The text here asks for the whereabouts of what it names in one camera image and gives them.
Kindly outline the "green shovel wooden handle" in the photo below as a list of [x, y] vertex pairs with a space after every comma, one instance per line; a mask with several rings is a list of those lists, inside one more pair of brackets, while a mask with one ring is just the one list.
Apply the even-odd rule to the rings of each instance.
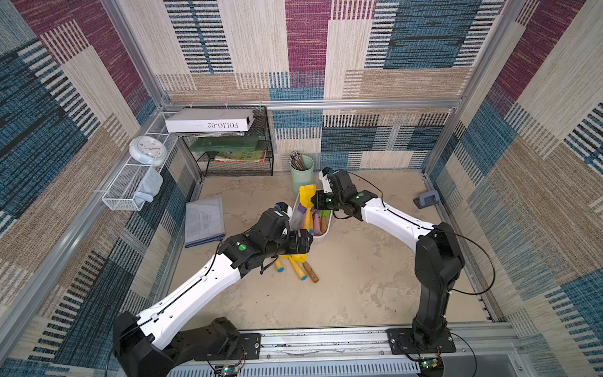
[[320, 228], [322, 234], [325, 234], [328, 231], [329, 221], [331, 219], [331, 211], [330, 210], [321, 210], [320, 211]]

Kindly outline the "white plastic storage box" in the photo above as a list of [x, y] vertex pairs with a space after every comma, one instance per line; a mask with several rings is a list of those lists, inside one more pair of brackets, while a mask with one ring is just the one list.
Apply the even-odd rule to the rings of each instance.
[[[306, 224], [306, 211], [307, 208], [301, 204], [300, 195], [298, 195], [295, 204], [287, 210], [287, 214], [290, 216], [290, 227], [293, 230], [301, 230], [304, 228]], [[314, 243], [321, 243], [327, 238], [331, 219], [331, 212], [326, 210], [321, 211], [318, 215], [312, 213], [309, 232], [313, 235]]]

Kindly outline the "light blue shovel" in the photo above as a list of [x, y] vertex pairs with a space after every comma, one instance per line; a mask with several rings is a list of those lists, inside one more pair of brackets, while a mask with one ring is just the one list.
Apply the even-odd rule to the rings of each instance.
[[306, 212], [300, 211], [299, 209], [295, 210], [290, 220], [291, 229], [300, 230], [303, 227], [305, 216]]

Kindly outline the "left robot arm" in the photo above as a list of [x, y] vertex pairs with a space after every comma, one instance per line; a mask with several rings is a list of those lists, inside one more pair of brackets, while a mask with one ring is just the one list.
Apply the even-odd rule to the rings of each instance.
[[204, 358], [242, 359], [240, 331], [227, 318], [188, 331], [184, 326], [252, 270], [267, 270], [281, 255], [308, 254], [312, 242], [311, 232], [292, 229], [280, 207], [265, 210], [251, 228], [223, 240], [210, 261], [171, 294], [139, 314], [120, 314], [113, 323], [113, 357], [128, 376], [166, 376]]

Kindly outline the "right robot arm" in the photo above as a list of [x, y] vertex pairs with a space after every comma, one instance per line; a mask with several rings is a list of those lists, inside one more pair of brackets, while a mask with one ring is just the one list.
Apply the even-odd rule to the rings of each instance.
[[345, 170], [324, 168], [319, 177], [323, 189], [311, 199], [320, 210], [341, 210], [349, 218], [373, 225], [401, 240], [415, 253], [414, 272], [421, 285], [419, 309], [409, 332], [394, 343], [411, 353], [452, 353], [454, 340], [446, 313], [450, 291], [465, 266], [452, 227], [421, 221], [383, 200], [383, 194], [359, 191]]

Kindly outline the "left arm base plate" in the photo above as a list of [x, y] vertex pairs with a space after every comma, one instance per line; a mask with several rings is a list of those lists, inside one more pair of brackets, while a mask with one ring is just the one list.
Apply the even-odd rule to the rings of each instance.
[[259, 332], [241, 334], [235, 346], [227, 345], [223, 351], [216, 354], [209, 354], [206, 359], [209, 361], [239, 361], [239, 360], [258, 360], [260, 358], [262, 347], [262, 335]]

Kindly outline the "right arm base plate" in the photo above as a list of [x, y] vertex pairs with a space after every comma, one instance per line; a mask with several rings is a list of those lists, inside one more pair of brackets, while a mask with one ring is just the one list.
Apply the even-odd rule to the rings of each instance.
[[392, 354], [455, 353], [456, 346], [447, 328], [430, 334], [421, 329], [386, 329]]

